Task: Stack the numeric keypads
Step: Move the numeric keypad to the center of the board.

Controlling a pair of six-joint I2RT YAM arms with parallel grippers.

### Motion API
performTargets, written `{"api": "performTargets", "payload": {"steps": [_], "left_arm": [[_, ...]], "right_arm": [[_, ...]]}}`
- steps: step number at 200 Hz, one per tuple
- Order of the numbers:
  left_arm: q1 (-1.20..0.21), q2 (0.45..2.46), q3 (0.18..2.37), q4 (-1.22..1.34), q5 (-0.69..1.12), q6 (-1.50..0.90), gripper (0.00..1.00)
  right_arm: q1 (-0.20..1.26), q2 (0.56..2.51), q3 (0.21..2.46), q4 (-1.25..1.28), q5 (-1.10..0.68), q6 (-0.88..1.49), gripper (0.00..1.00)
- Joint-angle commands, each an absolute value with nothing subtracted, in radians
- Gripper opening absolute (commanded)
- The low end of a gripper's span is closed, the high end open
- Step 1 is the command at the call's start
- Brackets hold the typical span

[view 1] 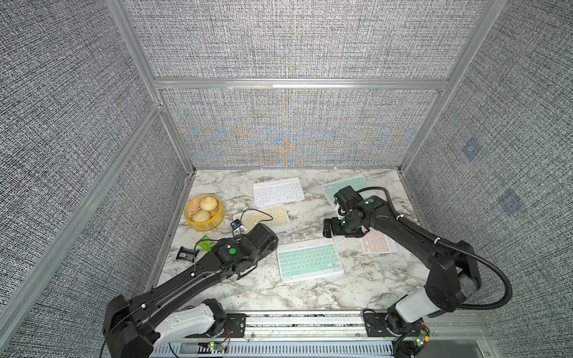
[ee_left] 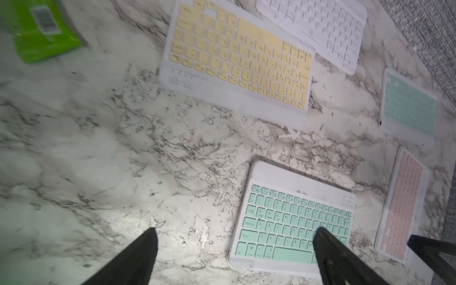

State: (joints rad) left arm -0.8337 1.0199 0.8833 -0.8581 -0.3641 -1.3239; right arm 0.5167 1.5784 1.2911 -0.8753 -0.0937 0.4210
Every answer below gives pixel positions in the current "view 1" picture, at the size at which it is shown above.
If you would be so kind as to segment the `yellow keyboard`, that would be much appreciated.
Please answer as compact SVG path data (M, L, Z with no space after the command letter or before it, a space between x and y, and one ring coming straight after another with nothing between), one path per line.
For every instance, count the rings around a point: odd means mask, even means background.
M264 224L274 232L286 232L292 228L291 221L283 204L264 209L248 209L240 216L247 229L253 229L256 224Z

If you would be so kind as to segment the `white keyboard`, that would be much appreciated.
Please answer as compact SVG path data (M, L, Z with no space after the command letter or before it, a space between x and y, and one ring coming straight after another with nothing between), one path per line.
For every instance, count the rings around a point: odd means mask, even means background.
M304 191L299 178L255 183L253 194L256 207L269 207L304 200Z

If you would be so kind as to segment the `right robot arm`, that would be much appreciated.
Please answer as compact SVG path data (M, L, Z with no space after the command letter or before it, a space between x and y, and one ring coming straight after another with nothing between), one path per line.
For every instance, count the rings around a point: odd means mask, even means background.
M466 243L459 249L405 218L391 201L375 195L364 198L350 187L335 194L334 203L341 216L331 220L334 234L360 237L363 228L379 231L429 269L422 289L404 296L388 309L387 321L394 330L401 332L420 318L439 311L454 312L480 288L478 265L470 256L471 246Z

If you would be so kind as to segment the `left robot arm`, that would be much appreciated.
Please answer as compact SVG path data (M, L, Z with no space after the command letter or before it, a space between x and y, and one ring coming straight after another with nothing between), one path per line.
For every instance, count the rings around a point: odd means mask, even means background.
M119 295L106 309L103 334L112 357L148 357L159 324L181 305L232 275L246 275L278 247L278 236L258 224L247 234L220 239L193 266L129 300Z

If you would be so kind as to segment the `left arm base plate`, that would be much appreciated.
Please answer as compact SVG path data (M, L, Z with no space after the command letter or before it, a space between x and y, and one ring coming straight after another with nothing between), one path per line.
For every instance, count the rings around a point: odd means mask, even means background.
M222 340L226 337L243 338L246 331L247 317L245 313L228 313L224 319L218 318L215 320L209 335L217 340Z

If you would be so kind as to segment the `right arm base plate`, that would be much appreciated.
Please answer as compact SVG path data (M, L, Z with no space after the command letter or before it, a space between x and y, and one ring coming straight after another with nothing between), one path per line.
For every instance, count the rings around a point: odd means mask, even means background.
M387 311L365 309L361 312L366 335L369 338L399 337L391 331L386 319Z

